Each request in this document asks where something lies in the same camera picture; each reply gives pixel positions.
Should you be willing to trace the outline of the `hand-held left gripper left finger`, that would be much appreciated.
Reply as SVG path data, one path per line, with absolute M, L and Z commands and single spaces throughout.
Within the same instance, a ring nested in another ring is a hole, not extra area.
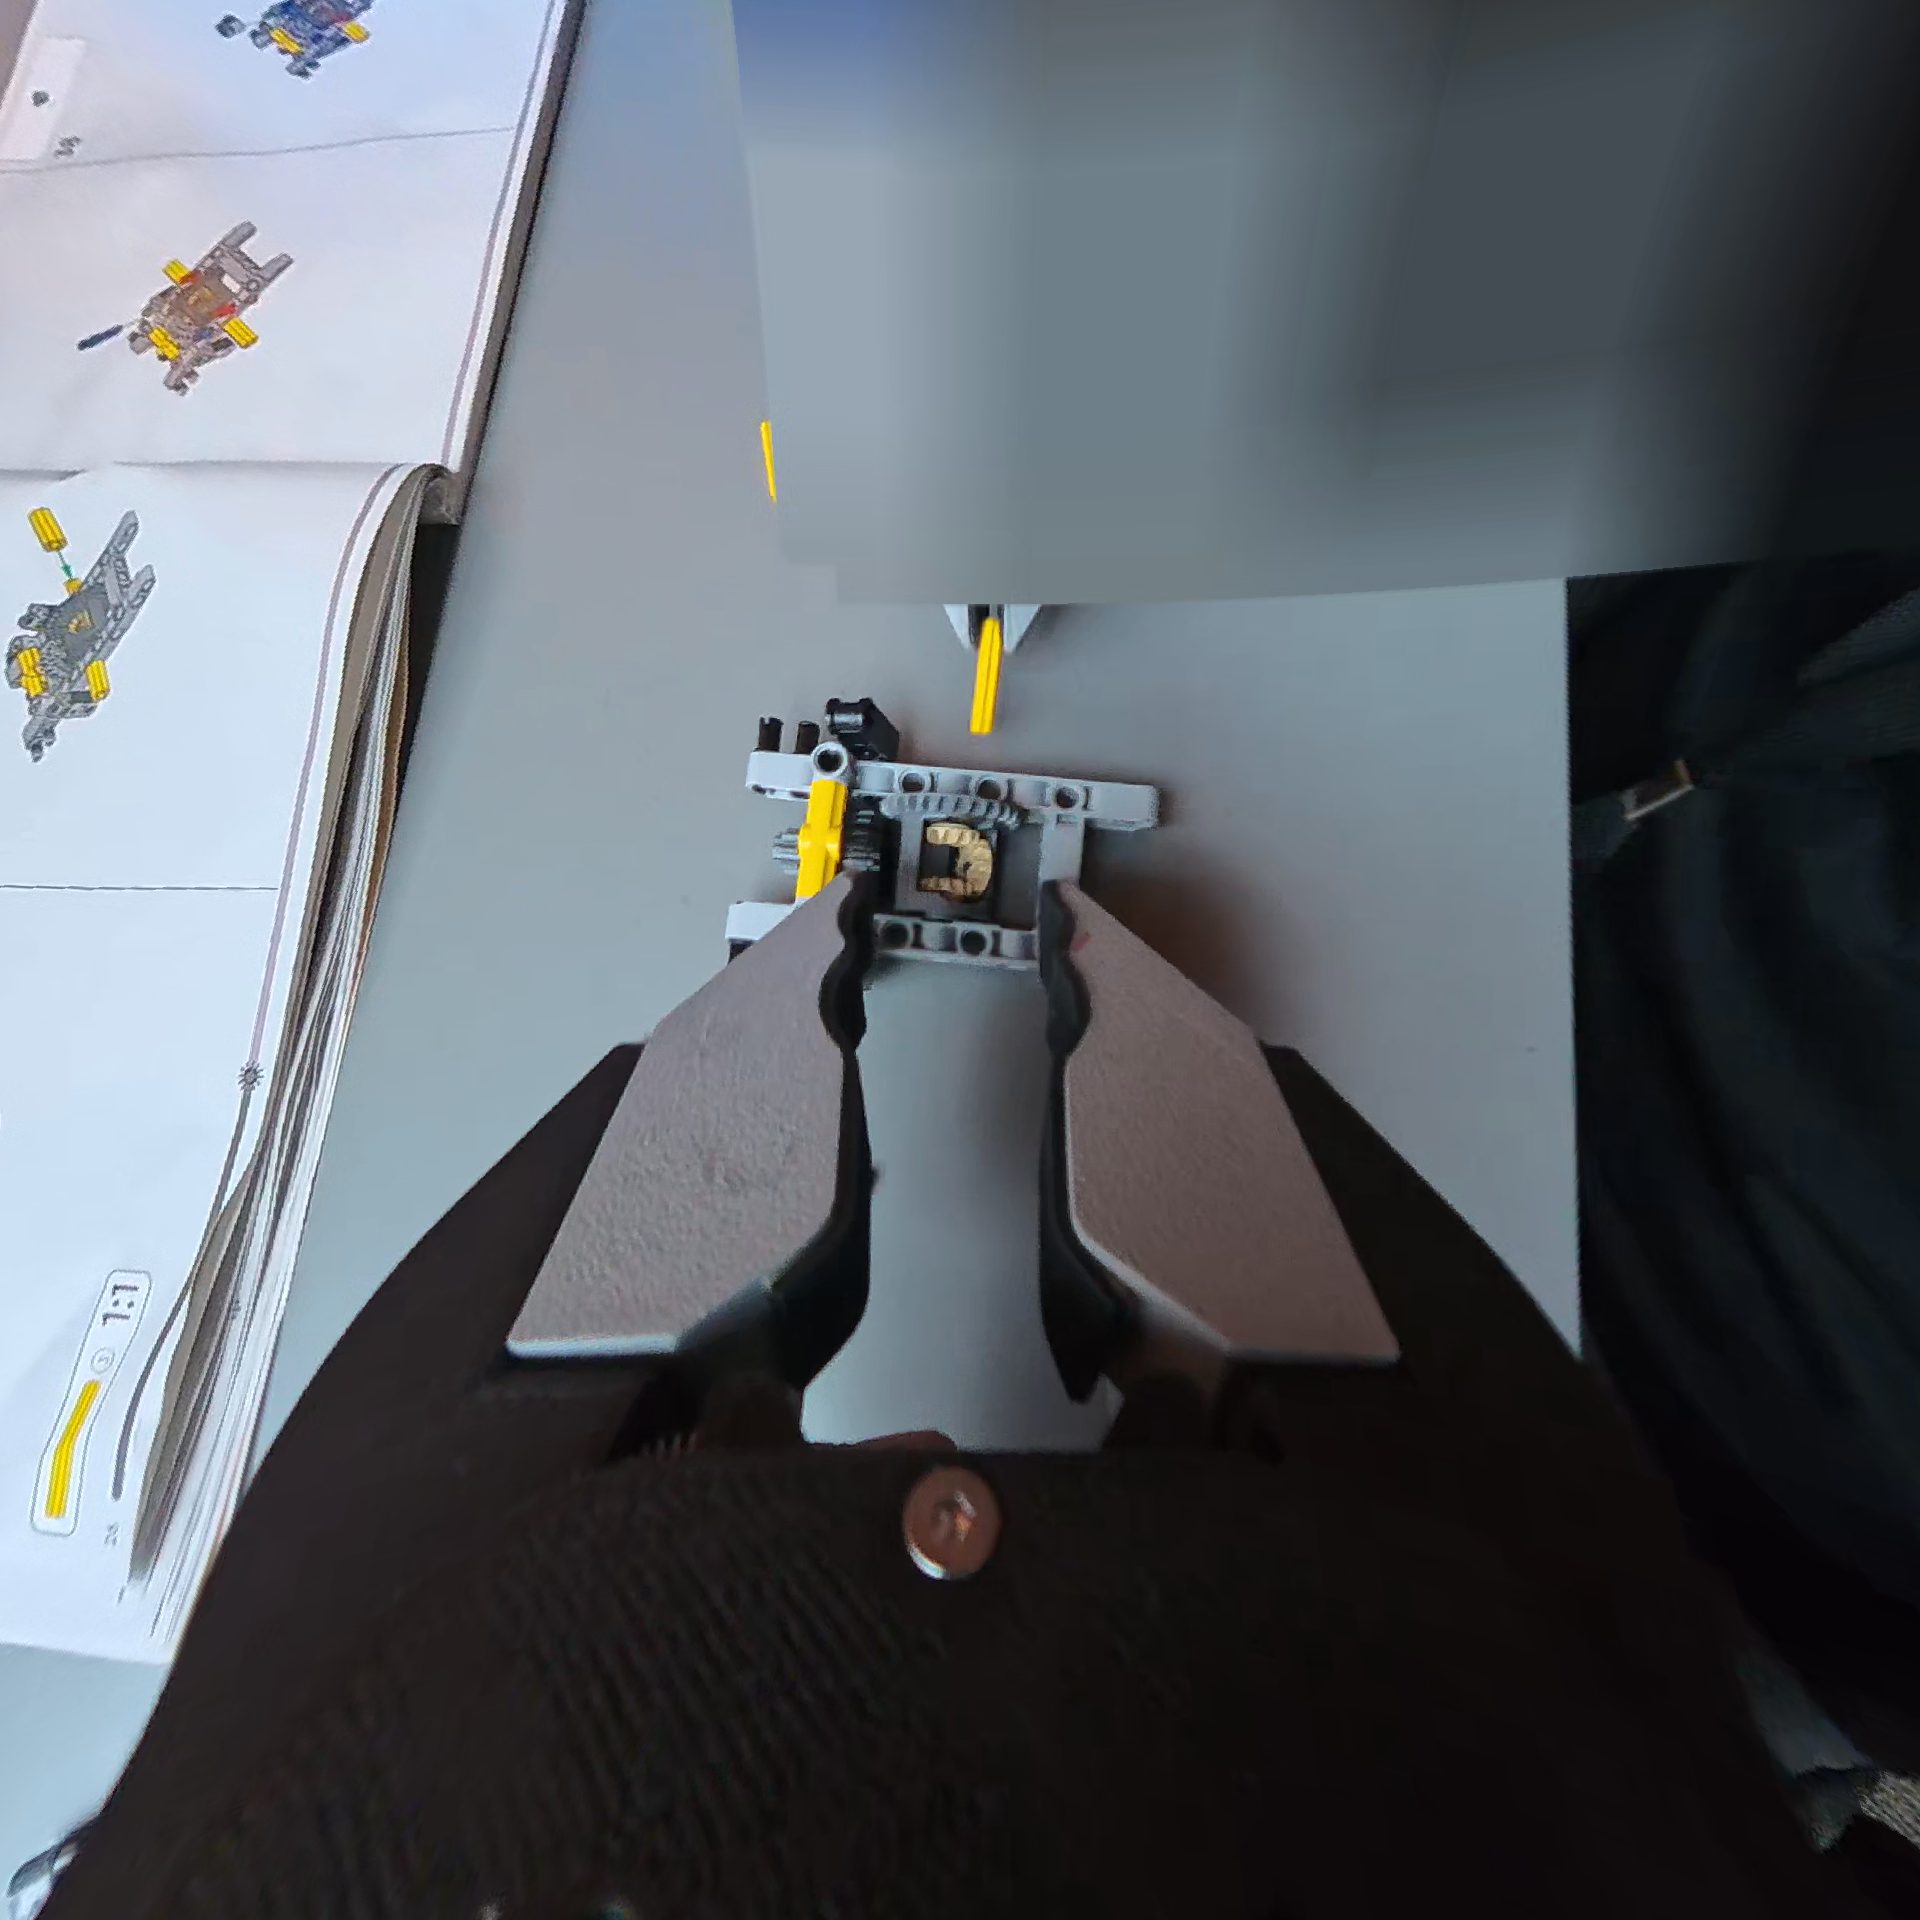
M 872 1284 L 872 956 L 868 882 L 842 874 L 657 1023 L 509 1354 L 657 1358 L 700 1388 L 804 1390 L 849 1343 Z

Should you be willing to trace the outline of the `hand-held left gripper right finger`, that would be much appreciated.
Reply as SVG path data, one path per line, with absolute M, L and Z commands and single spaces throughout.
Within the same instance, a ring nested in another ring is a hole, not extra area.
M 1256 1031 L 1080 885 L 1041 886 L 1041 1316 L 1099 1384 L 1401 1360 Z

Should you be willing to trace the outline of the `grey lego frame assembly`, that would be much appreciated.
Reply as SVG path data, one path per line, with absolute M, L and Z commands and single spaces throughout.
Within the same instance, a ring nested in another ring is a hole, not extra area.
M 801 817 L 780 830 L 772 850 L 775 866 L 794 885 L 791 897 L 735 903 L 727 912 L 727 960 L 739 960 L 828 880 L 853 872 L 872 880 L 880 957 L 1029 972 L 1041 960 L 1041 886 L 1081 877 L 1089 831 L 1145 831 L 1161 821 L 1161 793 L 1152 784 L 980 773 L 911 758 L 897 725 L 872 700 L 828 702 L 820 722 L 794 729 L 788 751 L 781 742 L 781 722 L 762 718 L 748 788 L 801 806 Z M 928 919 L 897 909 L 880 799 L 919 793 L 1008 799 L 1037 810 L 1041 882 L 1029 919 Z

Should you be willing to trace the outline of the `grey lego differential housing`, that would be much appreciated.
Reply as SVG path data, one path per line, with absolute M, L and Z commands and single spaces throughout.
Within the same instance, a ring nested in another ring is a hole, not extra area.
M 897 909 L 939 921 L 1029 919 L 1041 882 L 1042 823 L 1037 810 L 1008 799 L 971 796 L 891 796 L 880 799 L 888 831 Z M 975 904 L 947 903 L 916 894 L 923 823 L 957 817 L 996 831 L 996 872 L 992 894 Z

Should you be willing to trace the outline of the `lego instruction booklet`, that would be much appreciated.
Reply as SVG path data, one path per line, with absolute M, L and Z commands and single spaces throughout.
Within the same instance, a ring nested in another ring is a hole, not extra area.
M 586 5 L 35 5 L 5 90 L 2 1626 L 242 1496 Z

